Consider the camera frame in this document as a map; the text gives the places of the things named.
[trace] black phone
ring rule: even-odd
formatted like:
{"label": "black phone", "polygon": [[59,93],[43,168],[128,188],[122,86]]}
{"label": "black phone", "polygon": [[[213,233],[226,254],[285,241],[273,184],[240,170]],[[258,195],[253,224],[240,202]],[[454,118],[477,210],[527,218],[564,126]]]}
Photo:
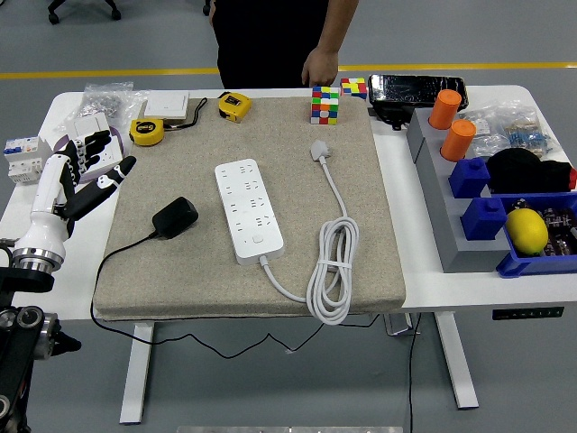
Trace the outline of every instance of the black phone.
{"label": "black phone", "polygon": [[469,105],[462,78],[432,75],[371,75],[369,102],[384,122],[398,130],[410,121],[415,108],[432,107],[438,93],[446,88],[461,95],[459,111]]}

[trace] office chair wheel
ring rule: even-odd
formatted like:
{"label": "office chair wheel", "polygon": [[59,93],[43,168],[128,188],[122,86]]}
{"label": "office chair wheel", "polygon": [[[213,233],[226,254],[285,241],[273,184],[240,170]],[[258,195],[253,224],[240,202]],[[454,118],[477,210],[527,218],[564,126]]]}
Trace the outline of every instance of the office chair wheel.
{"label": "office chair wheel", "polygon": [[48,19],[50,20],[52,25],[58,24],[60,22],[60,20],[58,19],[58,16],[55,13],[50,13],[48,15]]}

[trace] beige felt mat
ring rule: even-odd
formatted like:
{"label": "beige felt mat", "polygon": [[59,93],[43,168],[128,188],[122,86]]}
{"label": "beige felt mat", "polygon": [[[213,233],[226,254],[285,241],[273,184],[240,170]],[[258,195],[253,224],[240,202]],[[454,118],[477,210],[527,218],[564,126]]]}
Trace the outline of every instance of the beige felt mat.
{"label": "beige felt mat", "polygon": [[332,150],[329,170],[361,230],[351,312],[387,312],[403,304],[405,284],[365,102],[342,97],[336,126],[311,125],[307,97],[252,102],[234,124],[219,117],[217,100],[209,100],[196,126],[167,132],[156,146],[133,147],[138,161],[121,188],[106,253],[151,233],[152,216],[179,196],[200,217],[178,237],[147,241],[105,264],[94,299],[102,318],[309,314],[305,304],[280,295],[260,265],[237,264],[214,169],[257,161],[285,241],[284,255],[270,268],[287,290],[304,296],[321,225],[341,215],[321,166],[310,157],[317,139]]}

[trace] yellow floor line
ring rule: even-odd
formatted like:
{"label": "yellow floor line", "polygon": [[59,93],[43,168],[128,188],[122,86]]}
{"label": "yellow floor line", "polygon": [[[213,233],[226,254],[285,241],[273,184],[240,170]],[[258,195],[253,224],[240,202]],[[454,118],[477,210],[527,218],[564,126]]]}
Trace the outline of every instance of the yellow floor line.
{"label": "yellow floor line", "polygon": [[[458,70],[458,69],[572,69],[577,61],[508,62],[508,63],[399,63],[380,65],[341,65],[339,71],[363,70]],[[0,72],[0,79],[139,77],[159,75],[214,75],[218,68],[184,69],[110,69],[110,70],[55,70],[40,72]]]}

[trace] plastic bag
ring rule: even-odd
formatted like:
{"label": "plastic bag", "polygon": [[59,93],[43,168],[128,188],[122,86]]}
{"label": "plastic bag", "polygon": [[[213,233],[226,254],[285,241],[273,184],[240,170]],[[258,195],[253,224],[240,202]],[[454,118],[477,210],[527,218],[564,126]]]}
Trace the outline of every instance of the plastic bag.
{"label": "plastic bag", "polygon": [[480,110],[461,113],[477,126],[472,140],[475,156],[489,158],[509,147],[528,149],[539,158],[559,147],[539,122],[537,110],[519,101],[493,102]]}
{"label": "plastic bag", "polygon": [[132,119],[140,113],[147,95],[148,91],[133,92],[132,82],[87,84],[80,106],[68,115],[57,130],[65,133],[66,124],[71,120],[104,113],[109,126],[127,132]]}

